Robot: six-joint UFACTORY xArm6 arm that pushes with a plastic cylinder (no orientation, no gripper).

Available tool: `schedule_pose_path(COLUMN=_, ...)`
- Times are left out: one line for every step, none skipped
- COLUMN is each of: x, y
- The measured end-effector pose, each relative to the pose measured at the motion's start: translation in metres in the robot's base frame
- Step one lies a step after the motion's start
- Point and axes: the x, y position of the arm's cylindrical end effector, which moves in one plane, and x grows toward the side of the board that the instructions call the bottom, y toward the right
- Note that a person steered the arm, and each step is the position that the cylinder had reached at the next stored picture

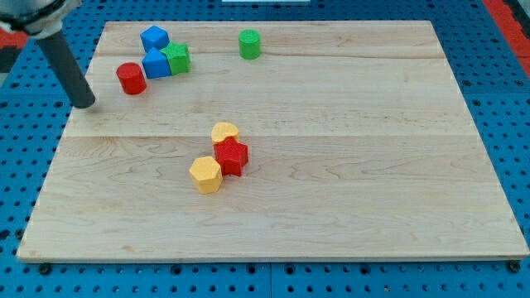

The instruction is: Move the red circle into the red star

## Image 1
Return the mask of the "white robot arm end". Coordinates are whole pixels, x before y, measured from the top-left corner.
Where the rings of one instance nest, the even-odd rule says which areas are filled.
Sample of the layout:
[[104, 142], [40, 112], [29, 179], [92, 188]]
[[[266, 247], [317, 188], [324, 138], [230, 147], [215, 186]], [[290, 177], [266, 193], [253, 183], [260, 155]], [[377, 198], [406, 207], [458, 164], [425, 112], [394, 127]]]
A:
[[1, 28], [44, 39], [59, 32], [63, 20], [81, 4], [81, 0], [1, 0]]

